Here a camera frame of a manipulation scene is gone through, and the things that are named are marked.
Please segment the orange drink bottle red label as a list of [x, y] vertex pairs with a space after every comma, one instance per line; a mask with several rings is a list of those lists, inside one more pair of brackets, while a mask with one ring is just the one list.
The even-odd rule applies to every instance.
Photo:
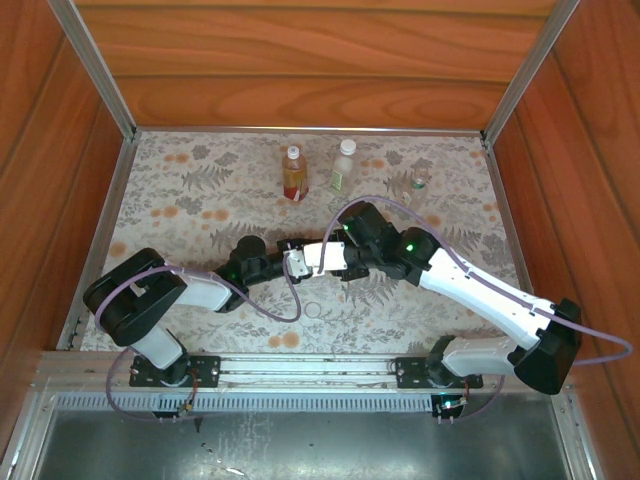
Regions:
[[283, 194], [294, 202], [302, 201], [308, 191], [307, 160], [300, 151], [297, 159], [287, 157], [287, 151], [282, 159]]

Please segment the small clear bottle green band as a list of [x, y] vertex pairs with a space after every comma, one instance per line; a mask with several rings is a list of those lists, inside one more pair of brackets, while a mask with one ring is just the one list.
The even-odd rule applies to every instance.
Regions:
[[407, 181], [401, 190], [402, 203], [416, 211], [423, 203], [427, 194], [430, 175], [427, 168], [414, 168], [407, 177]]

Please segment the clear bottle with green label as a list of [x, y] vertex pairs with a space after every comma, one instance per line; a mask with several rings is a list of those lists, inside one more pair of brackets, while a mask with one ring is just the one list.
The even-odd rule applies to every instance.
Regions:
[[339, 146], [339, 150], [334, 159], [330, 182], [330, 189], [335, 195], [346, 196], [349, 193], [354, 171], [355, 153], [350, 156], [343, 155], [340, 152]]

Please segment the floral patterned tablecloth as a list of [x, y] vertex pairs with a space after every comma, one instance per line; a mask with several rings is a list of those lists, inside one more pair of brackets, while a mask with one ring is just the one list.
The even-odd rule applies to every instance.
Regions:
[[[104, 266], [150, 247], [169, 263], [198, 271], [223, 264], [246, 235], [269, 251], [285, 238], [321, 237], [349, 200], [376, 197], [398, 229], [408, 214], [390, 206], [414, 168], [430, 175], [420, 214], [474, 265], [509, 284], [514, 262], [487, 156], [477, 138], [359, 136], [349, 193], [330, 189], [337, 135], [146, 132], [120, 205]], [[283, 194], [282, 159], [291, 145], [307, 160], [309, 191]], [[498, 330], [470, 309], [379, 271], [343, 282], [326, 275], [289, 289], [255, 286], [251, 303], [228, 314], [177, 305], [163, 324], [190, 350], [234, 353], [421, 353], [441, 336], [489, 338]], [[322, 315], [309, 319], [308, 302]]]

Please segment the small black controller board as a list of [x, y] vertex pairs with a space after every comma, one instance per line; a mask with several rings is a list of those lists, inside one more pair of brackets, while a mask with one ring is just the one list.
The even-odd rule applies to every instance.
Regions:
[[439, 425], [450, 424], [459, 419], [469, 403], [469, 396], [464, 394], [438, 394], [431, 396], [432, 416]]
[[198, 423], [203, 420], [203, 416], [194, 410], [194, 400], [182, 400], [174, 406], [152, 410], [151, 415], [161, 424]]

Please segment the grey metal sheet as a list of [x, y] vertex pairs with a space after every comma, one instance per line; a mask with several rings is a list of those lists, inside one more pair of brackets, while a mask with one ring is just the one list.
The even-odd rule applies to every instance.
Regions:
[[426, 414], [232, 413], [176, 425], [55, 416], [37, 480], [568, 480], [542, 402]]

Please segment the long aluminium mounting rail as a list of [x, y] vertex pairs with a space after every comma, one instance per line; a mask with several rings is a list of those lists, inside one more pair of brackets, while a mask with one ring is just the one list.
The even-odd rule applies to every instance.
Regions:
[[[188, 387], [129, 384], [133, 355], [116, 352], [53, 351], [41, 356], [28, 387], [35, 392], [98, 393], [111, 381], [114, 395], [187, 394]], [[222, 353], [218, 369], [199, 382], [206, 393], [408, 394], [397, 387], [395, 354]]]

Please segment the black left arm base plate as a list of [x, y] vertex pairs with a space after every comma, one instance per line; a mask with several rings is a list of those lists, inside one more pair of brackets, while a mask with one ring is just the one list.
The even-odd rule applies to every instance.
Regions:
[[136, 355], [130, 369], [129, 385], [147, 388], [187, 388], [194, 385], [216, 388], [220, 363], [219, 356], [186, 354], [162, 370], [144, 357]]

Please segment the thin aluminium table edge rail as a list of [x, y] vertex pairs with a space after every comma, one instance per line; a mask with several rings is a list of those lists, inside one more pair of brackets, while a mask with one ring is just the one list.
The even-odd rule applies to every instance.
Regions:
[[139, 126], [137, 132], [250, 133], [250, 134], [355, 134], [378, 136], [434, 136], [482, 138], [481, 130], [375, 127], [286, 126]]

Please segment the aluminium table side rail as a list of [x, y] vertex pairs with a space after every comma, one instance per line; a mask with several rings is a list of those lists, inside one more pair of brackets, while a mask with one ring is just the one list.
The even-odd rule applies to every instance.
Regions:
[[125, 138], [122, 142], [86, 261], [55, 347], [56, 351], [78, 349], [81, 344], [82, 335], [89, 318], [83, 302], [83, 294], [85, 289], [100, 276], [108, 255], [120, 205], [135, 159], [139, 143], [138, 137], [139, 135], [135, 134], [131, 139]]
[[488, 140], [482, 140], [484, 151], [487, 155], [487, 169], [491, 178], [494, 193], [497, 199], [498, 209], [501, 214], [502, 223], [506, 233], [506, 240], [514, 262], [514, 268], [517, 274], [520, 288], [526, 293], [533, 294], [534, 287], [531, 283], [529, 271], [525, 262], [521, 243], [516, 231], [506, 190], [502, 181], [497, 158], [493, 149], [493, 145]]

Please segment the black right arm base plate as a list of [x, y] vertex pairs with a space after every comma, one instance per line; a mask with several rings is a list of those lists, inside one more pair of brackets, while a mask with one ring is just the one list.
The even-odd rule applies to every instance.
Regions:
[[397, 357], [391, 365], [399, 389], [480, 389], [484, 386], [481, 375], [456, 376], [438, 359]]

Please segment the slanted aluminium frame post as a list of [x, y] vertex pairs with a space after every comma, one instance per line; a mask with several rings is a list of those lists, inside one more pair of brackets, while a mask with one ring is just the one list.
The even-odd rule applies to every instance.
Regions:
[[549, 18], [543, 25], [539, 36], [524, 61], [516, 71], [514, 78], [505, 90], [487, 127], [483, 138], [487, 145], [496, 143], [507, 121], [515, 111], [519, 101], [534, 80], [544, 60], [549, 55], [557, 39], [574, 14], [581, 0], [558, 0]]
[[133, 140], [136, 121], [75, 2], [47, 0], [47, 3], [123, 137]]

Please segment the aluminium lower frame bar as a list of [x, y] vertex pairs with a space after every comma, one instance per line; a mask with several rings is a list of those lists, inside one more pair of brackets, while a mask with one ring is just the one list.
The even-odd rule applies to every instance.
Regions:
[[0, 463], [0, 480], [33, 480], [49, 429], [57, 394], [31, 390], [23, 402]]
[[571, 480], [600, 480], [602, 470], [577, 396], [564, 391], [551, 397], [566, 469]]

